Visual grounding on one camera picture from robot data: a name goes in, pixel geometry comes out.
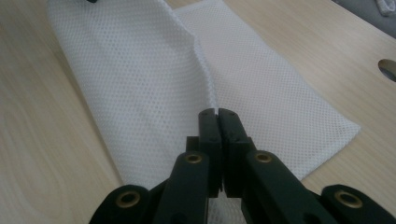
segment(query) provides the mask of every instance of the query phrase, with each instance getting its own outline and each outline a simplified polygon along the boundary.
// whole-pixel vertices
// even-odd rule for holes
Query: cloth fold
[[[222,1],[49,0],[48,13],[125,184],[167,178],[209,107],[238,113],[300,179],[360,129]],[[238,200],[210,201],[209,223],[243,222]]]

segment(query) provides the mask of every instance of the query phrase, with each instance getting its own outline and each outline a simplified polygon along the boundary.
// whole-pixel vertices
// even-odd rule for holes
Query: wood grain surface
[[[194,0],[168,1],[180,7]],[[396,40],[330,0],[227,0],[361,132],[303,182],[359,189],[396,215]],[[121,185],[46,1],[0,1],[0,223],[88,223]]]

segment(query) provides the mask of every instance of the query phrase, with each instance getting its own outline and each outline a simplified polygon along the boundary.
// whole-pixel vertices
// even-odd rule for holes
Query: brass ring
[[[140,201],[140,194],[137,191],[129,190],[125,191],[117,197],[116,205],[120,208],[129,208],[135,206]]]
[[[195,164],[202,161],[202,156],[196,154],[190,154],[186,156],[186,161]]]
[[[270,155],[267,155],[265,153],[257,153],[254,158],[256,158],[256,161],[267,163],[272,161],[272,157]]]
[[[346,200],[345,198],[343,198],[343,196],[347,196],[349,199],[352,199],[352,200]],[[361,201],[360,198],[358,198],[357,196],[355,196],[351,193],[345,192],[343,190],[338,190],[337,192],[335,192],[334,197],[338,202],[340,202],[341,204],[348,206],[350,208],[363,207],[363,202]]]

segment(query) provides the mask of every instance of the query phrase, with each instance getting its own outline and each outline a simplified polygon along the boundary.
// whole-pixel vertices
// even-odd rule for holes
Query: white object
[[[383,16],[396,15],[396,4],[394,0],[376,0],[376,4]]]
[[[161,0],[49,0],[48,12],[125,184],[167,178],[208,107],[238,113],[300,179],[359,131],[222,1],[174,12]],[[237,200],[211,200],[209,223],[243,220]]]

